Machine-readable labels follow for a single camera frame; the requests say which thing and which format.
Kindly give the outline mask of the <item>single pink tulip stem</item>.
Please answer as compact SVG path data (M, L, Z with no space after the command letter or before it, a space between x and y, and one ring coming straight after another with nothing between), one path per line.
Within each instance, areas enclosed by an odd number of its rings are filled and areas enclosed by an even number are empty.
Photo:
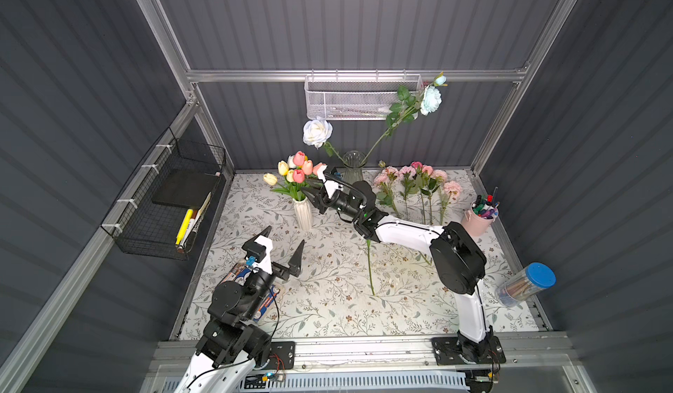
M378 209L376 208L375 202L376 202L376 196L373 193L373 211L372 211L372 213L369 216L366 216L364 218L364 220L358 220L358 221L354 221L354 222L351 222L351 220L342 216L336 210L331 209L331 208L328 209L328 210L335 211L338 214L338 217L341 221L352 224L355 231L366 241L367 271L368 271L369 284L370 284L370 289L371 289L372 295L375 294L375 289L373 287L373 270L372 270L372 242L378 242L378 240L379 240L376 236L376 233L375 233L374 218L378 217L378 212L379 212Z

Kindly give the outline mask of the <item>pink carnation stem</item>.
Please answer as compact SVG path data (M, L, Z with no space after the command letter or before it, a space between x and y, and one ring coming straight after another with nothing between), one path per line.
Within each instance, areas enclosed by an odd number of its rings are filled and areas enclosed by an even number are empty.
M409 217L408 212L408 198L411 194L415 192L415 177L416 177L417 168L414 165L405 165L399 170L399 180L401 181L401 196L405 204L405 213Z

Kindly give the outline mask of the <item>hot pink rose stem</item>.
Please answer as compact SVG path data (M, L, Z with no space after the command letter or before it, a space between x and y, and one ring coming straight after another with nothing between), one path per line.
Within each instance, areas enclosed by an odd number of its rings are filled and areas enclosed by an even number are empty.
M415 189L420 199L421 211L422 211L422 223L425 224L426 223L425 202L424 202L424 195L422 192L425 186L424 164L419 161L414 161L410 164L410 166L415 170L415 176L414 176Z

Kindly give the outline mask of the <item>large pink rose stem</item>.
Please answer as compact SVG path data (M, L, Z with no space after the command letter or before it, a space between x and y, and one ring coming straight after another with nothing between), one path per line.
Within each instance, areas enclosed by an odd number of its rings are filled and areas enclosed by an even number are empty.
M444 170L436 170L430 165L424 165L425 186L422 190L429 203L429 224L434 224L433 219L433 195L447 181L448 174Z

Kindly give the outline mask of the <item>pale pink rose stem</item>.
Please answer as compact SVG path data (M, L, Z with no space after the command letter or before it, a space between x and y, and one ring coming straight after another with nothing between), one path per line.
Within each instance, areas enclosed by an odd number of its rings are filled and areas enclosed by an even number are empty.
M462 191L463 188L461 184L457 183L457 181L454 180L445 182L442 185L442 188L440 190L440 209L439 209L441 225L443 225L444 218L446 216L446 211L449 205L457 202Z

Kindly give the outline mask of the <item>pink peony stem with bud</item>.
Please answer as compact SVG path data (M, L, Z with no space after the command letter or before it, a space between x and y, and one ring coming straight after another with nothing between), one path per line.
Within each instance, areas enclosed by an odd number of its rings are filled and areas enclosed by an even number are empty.
M390 207L395 216L399 216L394 191L394 183L399 177L399 171L397 168L387 165L383 160L380 160L379 167L381 172L373 180L374 186L379 190L377 200L380 205Z

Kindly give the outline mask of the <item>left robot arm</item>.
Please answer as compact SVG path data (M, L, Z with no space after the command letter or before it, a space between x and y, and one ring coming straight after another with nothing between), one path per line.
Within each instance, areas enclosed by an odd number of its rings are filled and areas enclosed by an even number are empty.
M274 342L276 333L267 333L258 322L277 304L274 282L301 275L305 242L287 264L275 263L271 230L267 227L243 244L245 261L214 289L210 320L177 392L234 392L248 384L280 382L282 373L294 368L295 343Z

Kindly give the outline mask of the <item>clear ribbed glass vase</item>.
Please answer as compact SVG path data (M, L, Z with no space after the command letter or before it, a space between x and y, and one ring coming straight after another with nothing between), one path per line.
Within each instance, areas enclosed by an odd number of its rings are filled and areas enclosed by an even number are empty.
M363 167L366 155L360 151L348 151L343 155L345 172L344 181L354 184L363 179Z

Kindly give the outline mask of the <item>tulip bouquet pink and yellow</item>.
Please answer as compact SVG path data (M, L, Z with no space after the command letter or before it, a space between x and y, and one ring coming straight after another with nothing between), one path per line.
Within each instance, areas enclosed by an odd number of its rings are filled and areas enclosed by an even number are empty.
M297 151L287 160L280 161L277 172L266 173L263 181L273 192L287 195L297 202L306 199L303 188L317 187L320 183L313 161L302 151Z

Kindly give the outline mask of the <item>yellow marker in basket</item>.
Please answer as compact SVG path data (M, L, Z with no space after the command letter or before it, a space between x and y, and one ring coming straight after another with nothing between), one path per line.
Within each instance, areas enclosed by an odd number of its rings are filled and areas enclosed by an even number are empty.
M187 231L189 229L189 225L192 221L192 216L194 215L194 209L189 209L187 213L185 214L182 224L180 226L180 229L178 231L178 234L176 236L176 241L175 245L179 246L182 244L182 241L184 240L185 236L187 235Z

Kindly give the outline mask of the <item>black notebook in basket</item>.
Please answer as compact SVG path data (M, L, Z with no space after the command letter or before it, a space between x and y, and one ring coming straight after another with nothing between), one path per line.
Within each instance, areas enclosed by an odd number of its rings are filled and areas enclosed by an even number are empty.
M199 209L219 182L218 174L172 170L159 185L152 202L167 207Z

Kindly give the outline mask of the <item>light blue rose stem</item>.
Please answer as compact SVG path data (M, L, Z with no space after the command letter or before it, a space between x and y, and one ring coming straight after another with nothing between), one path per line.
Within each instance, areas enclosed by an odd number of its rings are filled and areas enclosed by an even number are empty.
M438 111L443 101L439 88L446 87L447 85L447 77L444 75L444 72L441 72L433 81L427 85L423 85L422 90L419 90L417 93L412 94L408 88L400 86L397 92L398 102L390 106L390 113L385 119L386 130L373 144L373 147L369 149L359 165L364 166L378 145L384 139L392 137L403 123L411 123L418 116L428 116Z

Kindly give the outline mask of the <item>pink pen bucket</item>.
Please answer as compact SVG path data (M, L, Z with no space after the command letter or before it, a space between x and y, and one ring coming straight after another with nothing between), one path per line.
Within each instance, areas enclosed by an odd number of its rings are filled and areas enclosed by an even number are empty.
M496 187L492 193L479 194L464 212L461 225L473 239L482 236L499 217Z

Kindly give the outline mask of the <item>clear jar blue lid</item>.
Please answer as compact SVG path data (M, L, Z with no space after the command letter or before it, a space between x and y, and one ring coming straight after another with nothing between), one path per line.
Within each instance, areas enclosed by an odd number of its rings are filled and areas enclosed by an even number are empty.
M556 282L556 274L550 267L543 263L531 263L501 284L495 295L501 305L513 307L551 288Z

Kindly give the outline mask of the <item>white mesh wall basket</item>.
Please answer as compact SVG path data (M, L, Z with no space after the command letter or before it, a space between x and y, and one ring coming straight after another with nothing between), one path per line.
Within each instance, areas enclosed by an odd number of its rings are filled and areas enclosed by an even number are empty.
M304 93L309 119L380 121L398 102L398 90L412 95L422 90L419 74L352 72L312 73L305 76Z

